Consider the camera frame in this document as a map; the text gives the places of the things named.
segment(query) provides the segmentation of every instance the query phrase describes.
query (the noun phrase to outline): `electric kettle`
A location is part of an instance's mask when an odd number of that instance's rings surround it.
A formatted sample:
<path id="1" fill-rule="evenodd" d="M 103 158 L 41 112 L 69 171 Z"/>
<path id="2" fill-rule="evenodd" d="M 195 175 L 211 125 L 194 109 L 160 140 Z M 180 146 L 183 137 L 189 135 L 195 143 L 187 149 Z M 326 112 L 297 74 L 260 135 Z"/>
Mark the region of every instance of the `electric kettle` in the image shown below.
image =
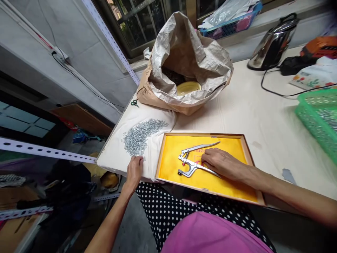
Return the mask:
<path id="1" fill-rule="evenodd" d="M 296 13 L 280 18 L 280 23 L 263 37 L 247 67 L 251 70 L 268 70 L 276 67 L 288 48 L 298 22 Z"/>

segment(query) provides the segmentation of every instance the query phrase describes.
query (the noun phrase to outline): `yellow cloth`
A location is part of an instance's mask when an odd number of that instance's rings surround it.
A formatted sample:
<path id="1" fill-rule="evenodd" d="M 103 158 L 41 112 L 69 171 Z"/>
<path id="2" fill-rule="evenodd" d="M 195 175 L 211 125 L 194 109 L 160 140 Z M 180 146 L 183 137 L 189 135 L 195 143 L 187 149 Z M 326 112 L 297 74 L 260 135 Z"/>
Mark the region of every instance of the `yellow cloth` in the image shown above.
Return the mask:
<path id="1" fill-rule="evenodd" d="M 182 166 L 182 161 L 178 159 L 181 151 L 187 148 L 201 144 L 211 144 L 220 141 L 219 144 L 210 148 L 219 148 L 227 151 L 236 159 L 246 163 L 246 158 L 242 149 L 241 140 L 236 138 L 212 138 L 212 137 L 194 137 L 194 136 L 166 136 L 163 156 L 161 159 L 159 175 L 160 179 L 165 179 L 180 184 L 193 186 L 196 188 L 208 189 L 210 192 L 216 192 L 227 196 L 237 197 L 253 202 L 258 202 L 256 192 L 253 188 L 233 182 L 229 179 L 220 179 L 213 174 L 201 169 L 197 169 L 190 178 L 178 175 L 178 169 L 188 171 L 189 166 Z M 188 160 L 201 165 L 201 155 L 204 149 L 190 152 Z"/>

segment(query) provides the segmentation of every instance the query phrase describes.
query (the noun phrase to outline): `hand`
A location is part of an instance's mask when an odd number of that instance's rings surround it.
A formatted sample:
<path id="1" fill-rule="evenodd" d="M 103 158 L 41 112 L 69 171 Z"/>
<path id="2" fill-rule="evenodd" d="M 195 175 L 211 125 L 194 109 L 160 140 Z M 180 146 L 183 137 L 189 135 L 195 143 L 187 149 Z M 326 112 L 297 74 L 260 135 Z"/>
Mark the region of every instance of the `hand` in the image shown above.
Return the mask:
<path id="1" fill-rule="evenodd" d="M 206 149 L 201 161 L 220 175 L 234 181 L 243 181 L 251 166 L 246 165 L 226 151 L 218 148 Z"/>
<path id="2" fill-rule="evenodd" d="M 125 186 L 131 189 L 132 193 L 136 190 L 143 174 L 143 162 L 144 159 L 142 156 L 132 156 L 127 166 Z"/>

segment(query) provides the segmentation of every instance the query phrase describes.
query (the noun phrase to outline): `black and white polka dot fabric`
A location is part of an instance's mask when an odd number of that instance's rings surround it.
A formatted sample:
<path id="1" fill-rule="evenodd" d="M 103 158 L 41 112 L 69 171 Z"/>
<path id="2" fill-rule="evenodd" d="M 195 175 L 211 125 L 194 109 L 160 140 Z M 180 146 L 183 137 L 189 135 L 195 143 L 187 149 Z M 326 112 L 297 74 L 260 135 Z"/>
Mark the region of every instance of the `black and white polka dot fabric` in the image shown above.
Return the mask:
<path id="1" fill-rule="evenodd" d="M 177 199 L 155 183 L 140 183 L 136 193 L 152 229 L 158 252 L 175 225 L 197 211 L 219 216 L 245 228 L 276 252 L 245 203 L 203 193 L 199 202 L 194 205 Z"/>

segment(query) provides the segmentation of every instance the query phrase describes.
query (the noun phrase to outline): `green scissors handle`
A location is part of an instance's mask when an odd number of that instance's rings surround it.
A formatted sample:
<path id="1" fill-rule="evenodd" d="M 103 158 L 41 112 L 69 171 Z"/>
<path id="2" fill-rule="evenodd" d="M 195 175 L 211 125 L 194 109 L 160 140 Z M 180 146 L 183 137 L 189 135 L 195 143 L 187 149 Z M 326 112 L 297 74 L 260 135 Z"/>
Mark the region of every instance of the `green scissors handle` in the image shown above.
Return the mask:
<path id="1" fill-rule="evenodd" d="M 131 102 L 131 105 L 135 105 L 135 106 L 137 106 L 137 107 L 139 108 L 139 106 L 137 105 L 137 100 L 138 100 L 138 99 L 132 101 L 132 102 Z"/>

